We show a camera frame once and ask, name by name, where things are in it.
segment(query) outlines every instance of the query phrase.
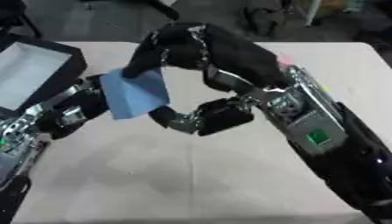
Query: white table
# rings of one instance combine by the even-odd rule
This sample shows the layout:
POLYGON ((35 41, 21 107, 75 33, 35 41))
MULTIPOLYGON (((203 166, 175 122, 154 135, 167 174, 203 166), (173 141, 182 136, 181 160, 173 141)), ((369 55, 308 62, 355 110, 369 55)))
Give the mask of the white table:
MULTIPOLYGON (((86 75, 125 66, 137 46, 68 44, 83 50, 86 75)), ((389 143, 392 73, 370 46, 261 45, 294 57, 389 143)), ((205 87, 198 72, 169 70, 180 111, 227 97, 205 87)), ((203 138, 162 129, 148 116, 115 122, 107 113, 56 142, 32 177, 14 223, 368 223, 259 113, 250 124, 203 138)))

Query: black box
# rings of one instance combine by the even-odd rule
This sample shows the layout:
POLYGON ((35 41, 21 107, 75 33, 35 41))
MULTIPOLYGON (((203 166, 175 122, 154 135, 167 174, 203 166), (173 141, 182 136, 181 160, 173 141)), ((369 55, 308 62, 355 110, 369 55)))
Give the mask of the black box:
POLYGON ((0 117, 63 92, 86 68, 79 48, 15 34, 0 39, 0 117))

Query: robotic hand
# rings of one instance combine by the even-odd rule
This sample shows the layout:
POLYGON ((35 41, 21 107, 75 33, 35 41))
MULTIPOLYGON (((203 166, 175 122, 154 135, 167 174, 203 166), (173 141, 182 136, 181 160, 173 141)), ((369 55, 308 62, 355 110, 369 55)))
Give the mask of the robotic hand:
POLYGON ((124 76, 161 66, 202 71, 204 82, 236 97, 210 101, 191 114, 158 108, 165 128, 200 136, 253 120, 260 109, 326 185, 374 223, 392 220, 392 154, 343 103, 334 101, 302 68, 211 24, 168 24, 136 50, 124 76))
POLYGON ((0 119, 0 223, 11 223, 29 192, 29 172, 51 139, 67 137, 108 110, 99 76, 77 79, 65 91, 0 119))

